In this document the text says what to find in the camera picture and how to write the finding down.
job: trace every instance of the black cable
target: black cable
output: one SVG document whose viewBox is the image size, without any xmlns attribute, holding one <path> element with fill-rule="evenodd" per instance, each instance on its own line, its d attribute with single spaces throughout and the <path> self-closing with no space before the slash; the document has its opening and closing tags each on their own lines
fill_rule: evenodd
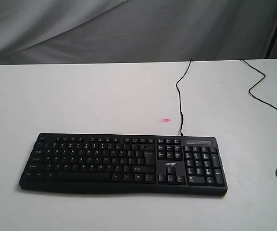
<svg viewBox="0 0 277 231">
<path fill-rule="evenodd" d="M 182 110 L 181 110 L 181 96 L 180 96 L 180 90 L 178 88 L 178 83 L 183 79 L 183 77 L 187 74 L 188 69 L 190 68 L 191 62 L 194 61 L 193 59 L 190 60 L 189 65 L 185 71 L 185 73 L 183 74 L 183 76 L 178 80 L 178 82 L 176 83 L 176 88 L 178 91 L 178 95 L 179 95 L 179 110 L 180 110 L 180 115 L 181 115 L 181 124 L 180 124 L 180 135 L 183 136 L 182 134 L 182 125 L 183 125 L 183 114 L 182 114 Z"/>
<path fill-rule="evenodd" d="M 260 102 L 262 102 L 262 103 L 264 103 L 264 104 L 267 104 L 268 106 L 270 106 L 270 107 L 274 108 L 275 110 L 277 110 L 277 108 L 274 107 L 272 104 L 267 103 L 267 102 L 265 102 L 265 101 L 259 99 L 258 97 L 254 96 L 254 95 L 251 93 L 251 90 L 265 78 L 265 74 L 264 74 L 263 72 L 259 71 L 258 69 L 256 69 L 255 67 L 251 66 L 247 61 L 245 61 L 245 60 L 243 60 L 243 59 L 240 59 L 240 61 L 244 62 L 247 66 L 249 66 L 250 68 L 254 69 L 255 71 L 259 72 L 260 74 L 262 74 L 262 75 L 264 76 L 264 77 L 262 77 L 257 83 L 255 83 L 255 84 L 249 89 L 248 94 L 249 94 L 251 97 L 253 97 L 254 99 L 256 99 L 256 100 L 258 100 L 258 101 L 260 101 Z"/>
</svg>

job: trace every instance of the white table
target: white table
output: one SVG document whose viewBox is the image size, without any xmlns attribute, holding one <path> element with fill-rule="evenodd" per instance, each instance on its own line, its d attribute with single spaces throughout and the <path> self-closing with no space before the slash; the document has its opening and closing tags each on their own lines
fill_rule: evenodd
<svg viewBox="0 0 277 231">
<path fill-rule="evenodd" d="M 277 60 L 253 60 L 253 91 L 277 106 Z M 0 231 L 277 230 L 277 111 L 240 61 L 194 62 L 180 82 L 183 133 L 215 136 L 225 197 L 72 195 L 18 187 L 37 135 L 177 135 L 188 63 L 0 66 Z M 161 123 L 161 119 L 171 119 Z"/>
</svg>

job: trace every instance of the keyboard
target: keyboard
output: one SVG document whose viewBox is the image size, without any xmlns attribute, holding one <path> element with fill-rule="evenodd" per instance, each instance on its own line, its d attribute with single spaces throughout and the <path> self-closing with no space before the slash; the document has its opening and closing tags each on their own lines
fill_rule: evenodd
<svg viewBox="0 0 277 231">
<path fill-rule="evenodd" d="M 216 139 L 187 136 L 41 133 L 19 185 L 58 193 L 227 192 Z"/>
</svg>

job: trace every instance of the space bar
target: space bar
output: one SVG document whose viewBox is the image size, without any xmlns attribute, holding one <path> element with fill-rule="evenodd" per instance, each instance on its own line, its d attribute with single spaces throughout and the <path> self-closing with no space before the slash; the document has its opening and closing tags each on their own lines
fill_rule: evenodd
<svg viewBox="0 0 277 231">
<path fill-rule="evenodd" d="M 80 181 L 80 182 L 109 182 L 109 173 L 68 173 L 59 172 L 56 177 L 57 181 Z"/>
</svg>

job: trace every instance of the white backdrop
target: white backdrop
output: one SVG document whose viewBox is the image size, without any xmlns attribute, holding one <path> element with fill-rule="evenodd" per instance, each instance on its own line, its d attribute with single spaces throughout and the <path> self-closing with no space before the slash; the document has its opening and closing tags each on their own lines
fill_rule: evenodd
<svg viewBox="0 0 277 231">
<path fill-rule="evenodd" d="M 0 64 L 264 58 L 277 0 L 0 0 Z"/>
</svg>

